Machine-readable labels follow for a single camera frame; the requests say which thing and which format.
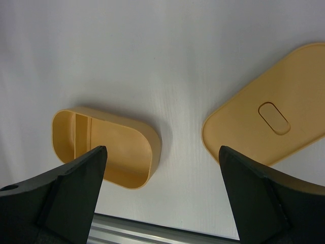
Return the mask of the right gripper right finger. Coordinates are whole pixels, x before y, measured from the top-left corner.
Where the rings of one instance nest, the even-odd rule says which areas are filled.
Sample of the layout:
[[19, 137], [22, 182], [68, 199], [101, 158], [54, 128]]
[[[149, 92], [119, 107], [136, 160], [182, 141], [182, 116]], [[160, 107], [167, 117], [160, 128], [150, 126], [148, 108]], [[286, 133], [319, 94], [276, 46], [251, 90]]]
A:
[[240, 243], [324, 243], [324, 187], [228, 146], [219, 164]]

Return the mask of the yellow lunch box base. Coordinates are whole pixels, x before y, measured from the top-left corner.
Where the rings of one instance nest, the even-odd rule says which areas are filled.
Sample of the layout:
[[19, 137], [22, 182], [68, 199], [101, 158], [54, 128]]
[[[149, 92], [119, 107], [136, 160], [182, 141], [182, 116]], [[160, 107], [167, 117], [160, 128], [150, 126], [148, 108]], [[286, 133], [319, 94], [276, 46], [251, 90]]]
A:
[[161, 139], [150, 125], [87, 107], [63, 109], [54, 115], [52, 146], [63, 163], [105, 146], [104, 180], [132, 190], [147, 184], [161, 154]]

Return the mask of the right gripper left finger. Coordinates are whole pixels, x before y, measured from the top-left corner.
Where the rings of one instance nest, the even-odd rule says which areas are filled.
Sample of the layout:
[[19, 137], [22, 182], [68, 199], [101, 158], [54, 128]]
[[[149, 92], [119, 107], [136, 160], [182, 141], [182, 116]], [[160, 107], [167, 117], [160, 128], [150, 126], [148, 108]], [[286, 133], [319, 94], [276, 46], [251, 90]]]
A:
[[1, 188], [1, 243], [86, 243], [107, 149]]

